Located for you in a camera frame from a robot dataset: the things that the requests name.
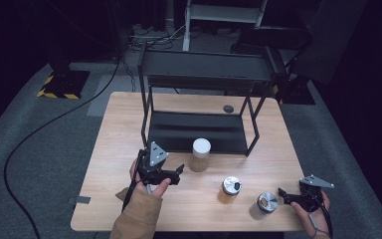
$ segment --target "table top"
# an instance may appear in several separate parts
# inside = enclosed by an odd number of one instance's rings
[[[240,109],[243,102],[239,97],[224,96],[153,94],[153,98],[160,110],[173,112],[219,114],[224,105]],[[114,195],[129,185],[129,168],[143,148],[143,115],[140,94],[111,95],[80,193],[91,201],[77,204],[71,223],[74,230],[111,230],[122,207]],[[243,122],[247,138],[252,140],[249,114],[243,115]],[[257,123],[260,139],[248,157],[211,153],[207,170],[194,172],[188,167],[190,153],[170,153],[162,168],[174,170],[182,163],[185,168],[179,184],[169,186],[163,195],[157,231],[302,230],[296,214],[278,196],[278,187],[299,194],[297,182],[303,174],[276,100],[266,99]],[[221,189],[228,176],[242,182],[235,197],[226,196]],[[256,206],[258,196],[267,191],[280,202],[271,214]]]

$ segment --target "person's arm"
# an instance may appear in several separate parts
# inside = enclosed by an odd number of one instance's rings
[[[135,164],[136,161],[132,164],[131,170],[129,171],[131,177]],[[140,180],[139,175],[137,175],[135,180]],[[132,192],[128,205],[114,221],[110,238],[152,238],[156,230],[156,223],[162,206],[163,199],[161,197],[169,186],[169,183],[169,178],[163,180],[152,194],[149,195],[144,184],[138,182]]]
[[[328,199],[327,195],[323,191],[321,192],[321,194],[324,201],[324,207],[326,210],[328,210],[328,208],[330,208],[330,200]],[[320,208],[318,208],[314,212],[308,213],[305,210],[303,210],[303,208],[300,207],[300,205],[297,204],[296,202],[292,202],[290,206],[292,206],[293,210],[298,215],[300,221],[302,222],[303,229],[305,230],[309,238],[315,238],[315,239],[330,238],[327,222]]]

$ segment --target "dark background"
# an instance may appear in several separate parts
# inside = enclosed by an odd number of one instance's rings
[[[81,6],[52,2],[85,32],[103,43],[113,43],[103,1],[85,0]],[[41,25],[26,14],[32,11],[29,3],[0,0],[0,116],[48,63]],[[85,38],[51,8],[46,15],[67,61],[98,59],[113,51]],[[315,85],[382,202],[382,1],[370,0],[366,5],[330,84]]]

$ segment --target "hand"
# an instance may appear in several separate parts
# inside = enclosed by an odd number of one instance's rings
[[[328,211],[328,208],[330,207],[330,200],[323,191],[321,191],[321,194],[324,201],[324,207]],[[329,233],[327,222],[325,221],[324,214],[321,208],[318,208],[314,212],[311,212],[311,217],[315,221],[318,229],[317,231],[315,231],[315,228],[309,219],[308,212],[303,210],[302,207],[300,207],[300,205],[296,202],[292,202],[290,206],[292,206],[293,210],[298,215],[300,221],[302,222],[303,229],[309,237],[315,238],[314,235],[324,235],[325,233]]]
[[[134,175],[134,170],[135,170],[135,165],[137,164],[137,159],[132,163],[132,166],[131,168],[129,169],[129,175],[132,179],[133,175]],[[140,181],[140,177],[139,177],[139,173],[136,174],[135,176],[135,181],[139,181],[136,185],[135,185],[135,188],[138,189],[138,190],[141,190],[143,192],[147,192],[147,188],[146,186],[144,186],[144,184]],[[153,194],[154,196],[157,196],[157,197],[162,197],[164,192],[166,191],[167,187],[169,186],[170,184],[170,178],[166,178],[164,179],[158,186],[157,188],[153,191]]]

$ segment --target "can lid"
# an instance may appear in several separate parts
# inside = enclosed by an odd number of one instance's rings
[[[197,138],[192,145],[193,153],[196,157],[207,157],[209,155],[211,144],[206,138]]]
[[[279,203],[278,199],[271,192],[263,192],[259,196],[257,204],[262,211],[272,213],[278,208]]]
[[[223,180],[223,190],[230,195],[237,195],[242,188],[240,179],[234,176],[229,176]]]

